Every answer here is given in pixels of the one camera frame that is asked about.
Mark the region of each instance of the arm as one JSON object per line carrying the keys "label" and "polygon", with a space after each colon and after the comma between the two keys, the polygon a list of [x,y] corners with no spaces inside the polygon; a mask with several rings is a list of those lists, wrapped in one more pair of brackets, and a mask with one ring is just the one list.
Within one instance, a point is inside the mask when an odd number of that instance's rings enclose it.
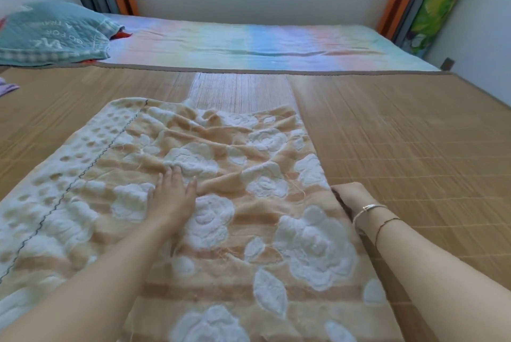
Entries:
{"label": "arm", "polygon": [[[337,185],[333,190],[354,213],[377,204],[361,184]],[[381,225],[395,217],[378,207],[360,216],[357,227],[374,243]],[[385,224],[377,246],[440,341],[509,341],[511,291],[426,240],[403,221]]]}
{"label": "arm", "polygon": [[131,235],[5,328],[0,342],[114,342],[158,250],[195,210],[197,181],[185,190],[181,169],[148,193],[147,217]]}

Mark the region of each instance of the hand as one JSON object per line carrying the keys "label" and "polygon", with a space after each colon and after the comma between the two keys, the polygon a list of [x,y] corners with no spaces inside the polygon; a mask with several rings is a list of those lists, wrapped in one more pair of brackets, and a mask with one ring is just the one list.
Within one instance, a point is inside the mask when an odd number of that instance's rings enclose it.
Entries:
{"label": "hand", "polygon": [[169,235],[174,235],[192,216],[196,197],[197,178],[185,188],[181,167],[175,167],[174,171],[168,169],[159,175],[156,187],[147,193],[146,222],[155,222]]}
{"label": "hand", "polygon": [[362,208],[367,205],[378,204],[376,199],[358,182],[337,184],[332,186],[332,191],[339,194],[342,202],[352,210],[353,215],[360,213]]}

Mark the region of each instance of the stitching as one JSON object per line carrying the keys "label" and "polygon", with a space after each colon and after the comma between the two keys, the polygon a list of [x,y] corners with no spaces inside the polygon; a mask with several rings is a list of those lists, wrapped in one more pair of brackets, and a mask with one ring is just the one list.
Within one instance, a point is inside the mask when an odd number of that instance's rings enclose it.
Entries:
{"label": "stitching", "polygon": [[131,119],[130,119],[127,123],[126,123],[126,125],[124,126],[124,128],[122,129],[122,131],[121,131],[121,132],[119,132],[119,133],[117,134],[117,136],[115,136],[115,137],[112,139],[112,141],[110,142],[110,144],[109,144],[109,145],[107,145],[107,146],[106,146],[106,148],[105,148],[105,149],[104,149],[104,150],[103,150],[103,151],[102,151],[102,152],[98,155],[98,157],[97,157],[96,159],[94,159],[94,161],[93,161],[93,162],[92,162],[92,163],[91,163],[91,164],[90,164],[90,165],[89,165],[89,166],[88,166],[85,170],[83,170],[83,171],[81,172],[81,174],[80,174],[80,175],[78,175],[78,177],[77,177],[75,180],[73,180],[73,181],[70,183],[69,187],[68,187],[68,188],[64,191],[64,194],[62,194],[62,196],[60,197],[60,199],[58,200],[58,202],[55,204],[55,206],[53,206],[53,209],[51,209],[48,213],[46,213],[46,214],[42,217],[41,221],[39,222],[39,225],[38,225],[37,229],[35,230],[35,232],[34,232],[33,234],[31,234],[31,235],[29,236],[29,238],[27,238],[26,240],[24,240],[24,241],[22,242],[22,245],[21,245],[21,246],[19,247],[19,249],[17,250],[17,252],[16,252],[16,256],[14,257],[14,260],[12,261],[11,265],[9,266],[9,268],[7,268],[6,272],[5,272],[2,276],[0,276],[0,284],[2,284],[2,282],[3,282],[3,278],[4,278],[4,277],[6,277],[6,276],[9,274],[9,272],[11,271],[12,267],[14,266],[14,264],[16,263],[16,261],[17,261],[17,260],[18,260],[18,258],[19,258],[19,254],[20,254],[20,252],[21,252],[21,251],[22,251],[22,249],[25,247],[25,245],[27,244],[27,242],[29,242],[31,238],[35,237],[35,236],[39,233],[39,231],[42,229],[42,225],[43,225],[44,221],[46,220],[46,218],[47,218],[47,217],[49,217],[49,216],[50,216],[50,215],[51,215],[51,214],[52,214],[52,213],[53,213],[53,212],[54,212],[54,211],[55,211],[55,210],[56,210],[56,209],[60,206],[60,203],[64,200],[64,197],[66,196],[67,192],[68,192],[68,191],[69,191],[69,190],[73,187],[73,185],[76,183],[76,181],[77,181],[78,179],[81,179],[81,178],[82,178],[82,176],[84,176],[84,175],[85,175],[85,173],[86,173],[88,170],[90,170],[90,169],[94,166],[94,164],[96,164],[96,163],[98,162],[98,160],[101,158],[101,156],[103,156],[103,155],[105,154],[105,152],[106,152],[106,151],[108,151],[108,150],[112,147],[112,144],[114,143],[114,141],[115,141],[115,140],[117,140],[117,138],[120,136],[120,134],[121,134],[121,133],[123,133],[123,132],[126,132],[126,129],[127,129],[127,128],[128,128],[128,126],[131,124],[131,122],[132,122],[133,120],[135,120],[135,119],[137,118],[137,116],[140,114],[140,112],[142,112],[142,110],[143,110],[143,109],[147,106],[147,102],[148,102],[148,101],[149,101],[149,99],[146,99],[146,102],[145,102],[144,106],[142,106],[142,107],[140,108],[140,110],[139,110],[139,111],[135,114],[135,116],[133,116],[133,117],[132,117],[132,118],[131,118]]}

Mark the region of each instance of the silver bracelet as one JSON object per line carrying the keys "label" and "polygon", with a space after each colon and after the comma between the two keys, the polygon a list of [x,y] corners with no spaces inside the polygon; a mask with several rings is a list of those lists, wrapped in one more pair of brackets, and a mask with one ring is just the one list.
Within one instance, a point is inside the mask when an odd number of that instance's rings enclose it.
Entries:
{"label": "silver bracelet", "polygon": [[353,227],[355,228],[355,231],[358,233],[358,234],[365,234],[363,231],[361,231],[360,229],[357,229],[357,219],[362,215],[362,213],[367,213],[368,211],[372,210],[372,209],[375,209],[377,207],[383,207],[385,209],[388,209],[387,206],[385,205],[378,205],[378,204],[371,204],[371,205],[367,205],[367,206],[364,206],[362,208],[362,211],[360,213],[358,213],[354,218],[353,218]]}

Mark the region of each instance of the person's left hand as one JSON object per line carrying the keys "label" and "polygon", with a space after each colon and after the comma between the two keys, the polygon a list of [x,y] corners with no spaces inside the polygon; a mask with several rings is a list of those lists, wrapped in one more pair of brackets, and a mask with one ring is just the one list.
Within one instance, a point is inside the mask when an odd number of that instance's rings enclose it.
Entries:
{"label": "person's left hand", "polygon": [[147,193],[146,222],[163,225],[169,235],[180,231],[195,210],[197,178],[185,188],[181,167],[160,174],[154,189]]}

